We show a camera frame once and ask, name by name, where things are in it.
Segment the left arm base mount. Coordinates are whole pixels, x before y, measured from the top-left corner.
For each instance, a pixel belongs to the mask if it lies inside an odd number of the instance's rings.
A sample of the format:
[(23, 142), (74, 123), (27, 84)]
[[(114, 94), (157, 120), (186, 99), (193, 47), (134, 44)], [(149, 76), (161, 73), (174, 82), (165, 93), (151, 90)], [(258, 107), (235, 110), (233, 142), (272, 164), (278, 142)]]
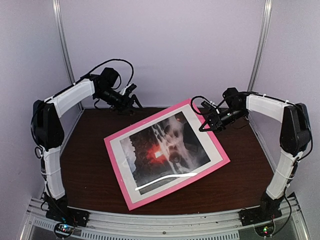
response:
[(66, 223), (74, 227), (86, 227), (90, 213), (86, 210), (80, 210), (68, 207), (66, 196), (56, 200), (46, 197), (48, 210), (45, 214), (46, 218), (57, 222)]

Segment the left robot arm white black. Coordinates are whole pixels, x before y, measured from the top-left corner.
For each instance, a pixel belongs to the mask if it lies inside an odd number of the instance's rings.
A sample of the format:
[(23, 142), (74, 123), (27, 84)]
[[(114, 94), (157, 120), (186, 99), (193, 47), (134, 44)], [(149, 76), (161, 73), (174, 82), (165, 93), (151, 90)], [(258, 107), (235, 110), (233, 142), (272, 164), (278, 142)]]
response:
[(88, 97), (106, 102), (119, 113), (131, 113), (134, 105), (141, 108), (142, 105), (133, 93), (137, 86), (129, 82), (122, 90), (117, 91), (114, 84), (119, 78), (116, 70), (106, 67), (101, 74), (89, 72), (55, 95), (33, 103), (31, 136), (40, 157), (45, 195), (55, 203), (51, 211), (61, 222), (72, 218), (71, 209), (59, 202), (67, 198), (60, 165), (61, 148), (65, 139), (61, 117)]

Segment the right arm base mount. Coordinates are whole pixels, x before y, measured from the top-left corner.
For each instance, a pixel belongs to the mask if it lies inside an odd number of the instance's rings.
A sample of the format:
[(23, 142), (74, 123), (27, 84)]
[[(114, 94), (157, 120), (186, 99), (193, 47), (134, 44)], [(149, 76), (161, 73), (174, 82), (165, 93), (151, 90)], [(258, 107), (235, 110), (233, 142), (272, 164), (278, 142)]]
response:
[(280, 204), (283, 199), (283, 197), (271, 199), (269, 196), (266, 196), (261, 199), (259, 206), (241, 209), (238, 214), (242, 226), (254, 225), (281, 217)]

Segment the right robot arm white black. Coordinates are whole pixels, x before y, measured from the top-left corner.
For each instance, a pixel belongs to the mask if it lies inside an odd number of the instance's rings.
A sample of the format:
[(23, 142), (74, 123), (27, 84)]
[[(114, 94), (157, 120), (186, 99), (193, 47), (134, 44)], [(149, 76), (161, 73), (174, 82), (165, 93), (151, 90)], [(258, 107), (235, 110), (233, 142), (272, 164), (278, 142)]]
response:
[(218, 133), (240, 118), (247, 118), (251, 112), (272, 118), (281, 124), (279, 134), (280, 158), (265, 191), (267, 201), (280, 201), (295, 177), (298, 164), (313, 149), (313, 136), (309, 113), (304, 103), (292, 103), (254, 91), (238, 91), (229, 87), (222, 94), (218, 104), (202, 97), (201, 106), (205, 112), (195, 111), (204, 117), (200, 132)]

